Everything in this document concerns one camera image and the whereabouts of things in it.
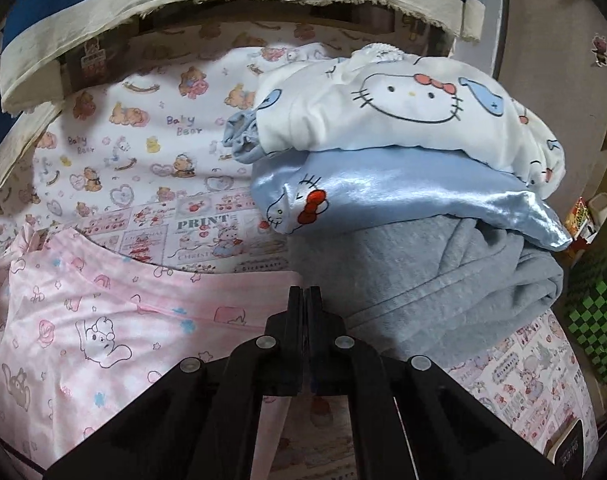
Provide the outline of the pink cartoon print pants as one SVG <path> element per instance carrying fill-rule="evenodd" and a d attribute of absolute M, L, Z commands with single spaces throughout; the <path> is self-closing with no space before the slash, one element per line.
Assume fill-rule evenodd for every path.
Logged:
<path fill-rule="evenodd" d="M 51 466 L 183 359 L 260 336 L 301 281 L 177 271 L 73 229 L 22 229 L 0 255 L 0 438 Z"/>

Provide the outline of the pink print bed sheet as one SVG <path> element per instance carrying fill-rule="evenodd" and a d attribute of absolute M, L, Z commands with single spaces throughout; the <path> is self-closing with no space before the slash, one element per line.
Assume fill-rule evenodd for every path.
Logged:
<path fill-rule="evenodd" d="M 118 254 L 198 273 L 291 269 L 288 241 L 256 210 L 190 217 L 185 206 L 146 205 L 82 223 L 91 240 Z M 583 458 L 596 456 L 597 431 L 580 362 L 552 307 L 489 349 L 447 372 L 541 452 L 569 422 L 583 423 Z"/>

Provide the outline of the grey folded sweatpants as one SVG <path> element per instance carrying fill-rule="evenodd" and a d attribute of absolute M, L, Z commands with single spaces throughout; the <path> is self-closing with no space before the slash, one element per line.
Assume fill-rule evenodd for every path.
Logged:
<path fill-rule="evenodd" d="M 564 271 L 521 235 L 439 216 L 293 236 L 290 267 L 320 287 L 349 335 L 398 360 L 477 356 L 553 306 Z"/>

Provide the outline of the smartphone with white case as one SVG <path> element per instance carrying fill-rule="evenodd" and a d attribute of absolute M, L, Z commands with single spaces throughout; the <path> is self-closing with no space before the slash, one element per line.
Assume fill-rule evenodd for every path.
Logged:
<path fill-rule="evenodd" d="M 564 469 L 582 469 L 583 449 L 583 423 L 580 418 L 575 418 L 552 445 L 547 458 Z"/>

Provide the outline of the green black checkered box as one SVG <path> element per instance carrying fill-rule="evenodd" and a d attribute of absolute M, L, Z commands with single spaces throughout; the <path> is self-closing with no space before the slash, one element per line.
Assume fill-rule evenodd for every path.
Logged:
<path fill-rule="evenodd" d="M 596 376 L 607 385 L 607 218 L 570 271 L 565 320 Z"/>

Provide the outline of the light blue satin garment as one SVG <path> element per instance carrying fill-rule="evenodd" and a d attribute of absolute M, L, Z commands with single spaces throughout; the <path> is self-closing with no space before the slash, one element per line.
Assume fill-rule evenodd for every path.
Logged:
<path fill-rule="evenodd" d="M 286 235 L 341 234 L 436 216 L 480 220 L 560 252 L 557 214 L 511 174 L 424 148 L 288 151 L 255 162 L 253 200 Z"/>

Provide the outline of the baby bear print sheet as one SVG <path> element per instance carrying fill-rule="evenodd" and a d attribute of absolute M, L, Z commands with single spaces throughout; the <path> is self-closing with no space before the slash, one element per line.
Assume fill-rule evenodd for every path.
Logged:
<path fill-rule="evenodd" d="M 0 107 L 0 251 L 38 229 L 103 212 L 241 188 L 246 170 L 221 144 L 259 77 L 294 61 L 384 42 L 444 55 L 442 32 L 401 18 L 393 32 L 326 24 L 207 22 L 133 38 L 107 84 L 11 116 Z"/>

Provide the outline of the white Hello Kitty garment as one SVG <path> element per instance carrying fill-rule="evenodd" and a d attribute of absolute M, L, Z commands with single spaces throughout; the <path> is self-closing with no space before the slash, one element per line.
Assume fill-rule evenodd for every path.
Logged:
<path fill-rule="evenodd" d="M 222 143 L 243 164 L 288 150 L 460 151 L 542 198 L 566 173 L 556 134 L 495 79 L 454 58 L 389 44 L 263 74 L 254 105 L 228 119 Z"/>

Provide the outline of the brown wooden cabinet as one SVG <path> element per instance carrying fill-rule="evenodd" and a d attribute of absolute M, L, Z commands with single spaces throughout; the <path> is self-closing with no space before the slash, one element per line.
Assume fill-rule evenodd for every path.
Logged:
<path fill-rule="evenodd" d="M 607 40 L 593 0 L 509 0 L 499 80 L 548 125 L 565 151 L 566 175 L 547 203 L 565 219 L 603 162 L 607 66 L 595 64 L 592 39 Z"/>

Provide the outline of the cartoon sticker on cabinet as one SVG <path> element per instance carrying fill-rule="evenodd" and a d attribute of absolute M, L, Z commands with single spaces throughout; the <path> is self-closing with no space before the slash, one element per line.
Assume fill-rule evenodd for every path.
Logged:
<path fill-rule="evenodd" d="M 595 64 L 599 67 L 607 66 L 607 40 L 604 36 L 596 34 L 592 39 L 592 53 Z"/>

